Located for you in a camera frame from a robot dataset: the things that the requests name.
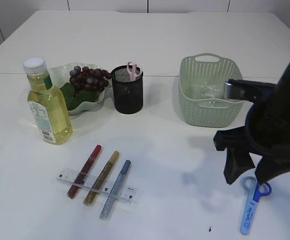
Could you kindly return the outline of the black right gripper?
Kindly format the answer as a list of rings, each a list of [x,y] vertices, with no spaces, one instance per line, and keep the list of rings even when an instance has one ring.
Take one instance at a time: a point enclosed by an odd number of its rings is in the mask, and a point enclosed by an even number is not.
[[[264,104],[250,108],[244,126],[217,131],[214,145],[227,152],[224,176],[229,185],[250,169],[259,184],[290,172],[290,122]]]

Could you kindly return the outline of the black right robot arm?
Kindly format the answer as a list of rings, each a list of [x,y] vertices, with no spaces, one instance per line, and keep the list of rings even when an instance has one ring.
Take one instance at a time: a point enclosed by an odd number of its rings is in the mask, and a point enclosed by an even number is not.
[[[277,84],[226,81],[225,97],[252,103],[243,126],[214,136],[216,150],[227,153],[226,182],[250,169],[261,184],[290,172],[290,63]]]

